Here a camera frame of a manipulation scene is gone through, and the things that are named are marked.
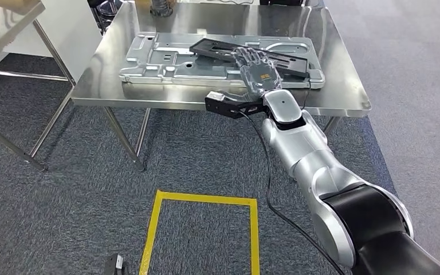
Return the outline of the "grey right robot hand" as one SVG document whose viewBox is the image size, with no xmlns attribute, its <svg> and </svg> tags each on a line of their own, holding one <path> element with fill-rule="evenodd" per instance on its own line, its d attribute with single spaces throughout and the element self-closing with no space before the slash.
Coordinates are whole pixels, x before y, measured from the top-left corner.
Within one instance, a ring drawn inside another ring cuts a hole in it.
<svg viewBox="0 0 440 275">
<path fill-rule="evenodd" d="M 224 92 L 222 101 L 254 102 L 264 94 L 282 88 L 280 74 L 266 53 L 253 48 L 238 47 L 233 51 L 233 57 L 238 65 L 246 92 L 242 95 Z"/>
</svg>

